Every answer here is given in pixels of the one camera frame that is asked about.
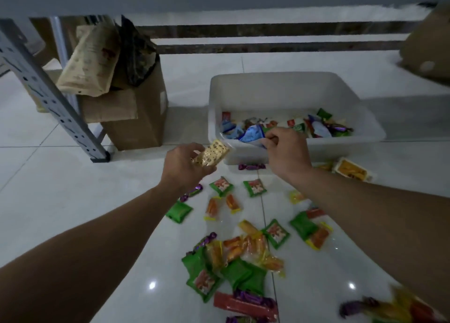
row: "brown stripe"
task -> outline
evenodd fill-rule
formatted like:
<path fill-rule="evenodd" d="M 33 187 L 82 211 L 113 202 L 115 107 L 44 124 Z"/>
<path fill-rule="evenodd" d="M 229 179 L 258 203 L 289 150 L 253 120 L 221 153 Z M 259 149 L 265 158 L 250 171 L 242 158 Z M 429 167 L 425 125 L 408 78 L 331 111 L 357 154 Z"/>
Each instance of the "brown stripe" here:
<path fill-rule="evenodd" d="M 280 53 L 398 50 L 403 41 L 234 43 L 197 45 L 160 45 L 160 54 Z"/>
<path fill-rule="evenodd" d="M 305 36 L 407 34 L 418 24 L 414 21 L 200 24 L 141 26 L 151 38 L 233 38 L 249 36 Z"/>

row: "translucent storage bin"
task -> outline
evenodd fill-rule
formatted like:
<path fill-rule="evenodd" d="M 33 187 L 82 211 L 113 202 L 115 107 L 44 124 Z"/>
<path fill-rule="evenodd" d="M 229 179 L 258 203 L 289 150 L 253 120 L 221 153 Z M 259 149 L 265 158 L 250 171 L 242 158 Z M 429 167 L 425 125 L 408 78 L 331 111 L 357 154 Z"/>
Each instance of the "translucent storage bin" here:
<path fill-rule="evenodd" d="M 305 117 L 319 108 L 345 119 L 354 129 L 350 137 L 308 138 L 313 161 L 347 155 L 355 144 L 379 142 L 386 133 L 358 96 L 337 75 L 330 72 L 276 72 L 217 75 L 211 79 L 208 107 L 208 139 L 221 139 L 222 111 L 231 112 L 237 121 L 245 118 Z M 264 148 L 225 139 L 232 151 L 228 165 L 267 163 Z"/>

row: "person's left arm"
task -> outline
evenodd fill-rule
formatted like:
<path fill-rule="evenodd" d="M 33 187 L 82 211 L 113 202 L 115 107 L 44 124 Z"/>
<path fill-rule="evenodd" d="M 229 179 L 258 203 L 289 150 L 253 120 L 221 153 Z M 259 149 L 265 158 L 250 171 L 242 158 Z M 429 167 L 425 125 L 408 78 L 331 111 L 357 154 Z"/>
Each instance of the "person's left arm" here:
<path fill-rule="evenodd" d="M 127 275 L 153 230 L 215 167 L 191 162 L 200 144 L 169 151 L 160 183 L 43 242 L 0 269 L 0 322 L 89 322 Z"/>

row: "person's left hand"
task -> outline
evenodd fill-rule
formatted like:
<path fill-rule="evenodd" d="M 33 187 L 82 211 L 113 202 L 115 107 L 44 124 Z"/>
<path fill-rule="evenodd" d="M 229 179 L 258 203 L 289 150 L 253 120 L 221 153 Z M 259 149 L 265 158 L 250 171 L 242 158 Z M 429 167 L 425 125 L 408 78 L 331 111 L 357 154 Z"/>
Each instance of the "person's left hand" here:
<path fill-rule="evenodd" d="M 160 184 L 177 192 L 177 197 L 193 190 L 202 178 L 216 171 L 215 166 L 192 163 L 191 159 L 197 157 L 194 150 L 202 152 L 205 147 L 198 143 L 182 144 L 170 150 L 164 160 Z"/>

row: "green snack packet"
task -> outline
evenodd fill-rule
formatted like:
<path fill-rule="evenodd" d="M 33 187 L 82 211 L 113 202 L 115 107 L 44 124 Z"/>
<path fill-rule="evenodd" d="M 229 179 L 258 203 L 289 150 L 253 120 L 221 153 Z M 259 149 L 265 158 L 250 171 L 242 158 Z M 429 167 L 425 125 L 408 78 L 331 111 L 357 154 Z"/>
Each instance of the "green snack packet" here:
<path fill-rule="evenodd" d="M 171 220 L 175 221 L 177 224 L 181 224 L 187 214 L 193 208 L 184 202 L 177 201 L 172 208 L 166 213 L 166 216 Z"/>
<path fill-rule="evenodd" d="M 322 118 L 323 120 L 328 120 L 331 117 L 333 117 L 332 114 L 328 113 L 327 111 L 325 111 L 323 108 L 320 108 L 317 112 L 317 115 Z"/>
<path fill-rule="evenodd" d="M 247 188 L 250 197 L 262 195 L 267 191 L 259 178 L 254 181 L 244 181 L 244 186 Z"/>
<path fill-rule="evenodd" d="M 308 219 L 306 211 L 300 212 L 295 218 L 289 221 L 289 223 L 295 228 L 303 241 L 308 240 L 310 235 L 314 234 L 319 229 L 318 225 Z"/>
<path fill-rule="evenodd" d="M 350 131 L 336 131 L 333 133 L 333 137 L 348 137 L 351 136 L 352 133 Z"/>
<path fill-rule="evenodd" d="M 189 278 L 192 278 L 206 268 L 205 246 L 200 247 L 195 253 L 189 253 L 181 259 L 184 267 L 188 270 Z"/>
<path fill-rule="evenodd" d="M 236 290 L 240 283 L 249 279 L 253 274 L 252 270 L 247 266 L 247 263 L 241 258 L 237 258 L 229 263 L 221 272 L 224 278 L 231 284 L 233 291 Z"/>
<path fill-rule="evenodd" d="M 234 187 L 223 176 L 221 176 L 221 178 L 219 178 L 217 181 L 210 183 L 209 185 L 219 194 L 220 197 L 223 197 Z"/>
<path fill-rule="evenodd" d="M 202 297 L 203 302 L 206 303 L 219 286 L 222 285 L 222 282 L 221 278 L 204 268 L 197 275 L 190 277 L 186 284 L 193 288 Z"/>
<path fill-rule="evenodd" d="M 276 250 L 278 250 L 291 235 L 287 230 L 280 226 L 275 218 L 262 230 L 262 233 L 264 233 Z"/>
<path fill-rule="evenodd" d="M 264 297 L 264 283 L 266 279 L 267 270 L 264 270 L 252 263 L 244 262 L 245 265 L 253 271 L 253 275 L 247 280 L 244 280 L 238 285 L 238 289 L 247 291 L 255 295 Z"/>
<path fill-rule="evenodd" d="M 294 131 L 296 131 L 296 132 L 303 132 L 303 133 L 305 133 L 306 130 L 307 130 L 307 129 L 306 129 L 306 126 L 305 126 L 305 123 L 296 124 L 296 125 L 294 125 L 292 128 L 293 128 Z"/>

